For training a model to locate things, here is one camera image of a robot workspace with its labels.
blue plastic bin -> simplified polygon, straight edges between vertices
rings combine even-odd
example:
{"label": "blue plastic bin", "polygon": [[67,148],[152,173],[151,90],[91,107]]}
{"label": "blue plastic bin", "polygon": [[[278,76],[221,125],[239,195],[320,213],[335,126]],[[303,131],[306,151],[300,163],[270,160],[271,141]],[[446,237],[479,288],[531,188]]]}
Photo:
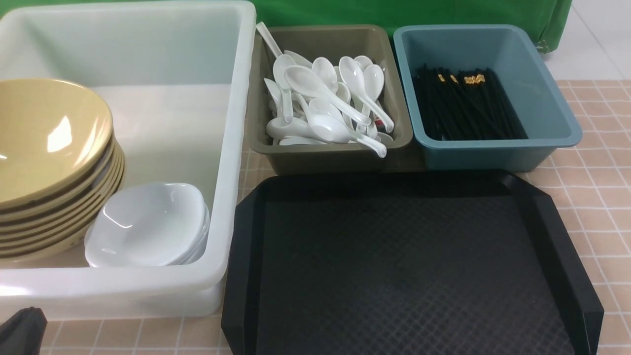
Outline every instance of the blue plastic bin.
{"label": "blue plastic bin", "polygon": [[[531,171],[557,148],[577,145],[582,130],[526,33],[510,25],[421,25],[394,33],[401,81],[416,140],[429,170]],[[418,68],[493,69],[527,140],[438,141],[425,134],[412,77]]]}

plastic container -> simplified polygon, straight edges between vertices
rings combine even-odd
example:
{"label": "plastic container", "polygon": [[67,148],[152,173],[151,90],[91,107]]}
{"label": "plastic container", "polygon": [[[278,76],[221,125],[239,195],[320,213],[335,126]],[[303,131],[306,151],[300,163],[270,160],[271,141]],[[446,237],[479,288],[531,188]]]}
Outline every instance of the plastic container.
{"label": "plastic container", "polygon": [[382,105],[395,123],[393,142],[386,143],[388,153],[380,159],[359,144],[272,146],[265,133],[273,115],[270,96],[263,78],[273,80],[274,56],[257,33],[254,37],[250,90],[247,99],[247,142],[257,153],[267,155],[277,175],[308,172],[379,171],[396,159],[397,152],[410,144],[413,132],[405,106],[403,88],[386,32],[373,25],[312,26],[270,28],[281,50],[296,52],[310,61],[326,57],[334,65],[343,56],[366,55],[386,68]]}
{"label": "plastic container", "polygon": [[[572,110],[534,45],[510,25],[429,25],[402,27],[394,33],[414,136],[425,147],[430,170],[505,169],[531,171],[557,148],[582,138]],[[519,117],[527,140],[437,141],[425,134],[412,77],[416,69],[453,71],[491,68]]]}
{"label": "plastic container", "polygon": [[[159,1],[23,8],[0,21],[0,79],[94,89],[112,109],[125,185],[193,184],[211,209],[206,252],[190,265],[0,265],[1,319],[29,306],[52,320],[204,316],[220,306],[255,20],[246,1]],[[81,248],[57,261],[77,256]]]}

white floor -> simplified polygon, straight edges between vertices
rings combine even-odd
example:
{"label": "white floor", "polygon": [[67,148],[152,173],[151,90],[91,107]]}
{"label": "white floor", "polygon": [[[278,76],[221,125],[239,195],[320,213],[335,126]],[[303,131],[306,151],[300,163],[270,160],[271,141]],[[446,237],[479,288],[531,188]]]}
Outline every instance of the white floor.
{"label": "white floor", "polygon": [[544,58],[557,80],[631,80],[631,0],[573,0],[560,45]]}

stack of white bowls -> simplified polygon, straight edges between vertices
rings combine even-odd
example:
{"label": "stack of white bowls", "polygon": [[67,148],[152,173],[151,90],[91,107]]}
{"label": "stack of white bowls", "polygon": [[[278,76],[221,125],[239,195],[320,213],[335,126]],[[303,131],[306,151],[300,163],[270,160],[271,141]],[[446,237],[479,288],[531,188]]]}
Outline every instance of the stack of white bowls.
{"label": "stack of white bowls", "polygon": [[193,185],[150,183],[121,190],[85,239],[91,267],[184,265],[206,250],[210,213]]}

green fabric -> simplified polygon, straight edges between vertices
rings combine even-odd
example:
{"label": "green fabric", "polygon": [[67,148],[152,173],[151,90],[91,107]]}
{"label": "green fabric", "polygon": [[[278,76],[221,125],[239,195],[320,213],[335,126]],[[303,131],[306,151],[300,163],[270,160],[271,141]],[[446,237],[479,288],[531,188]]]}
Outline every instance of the green fabric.
{"label": "green fabric", "polygon": [[[118,0],[2,0],[0,14],[24,6]],[[388,34],[406,25],[508,23],[541,52],[558,47],[571,0],[251,0],[267,26],[371,23]]]}

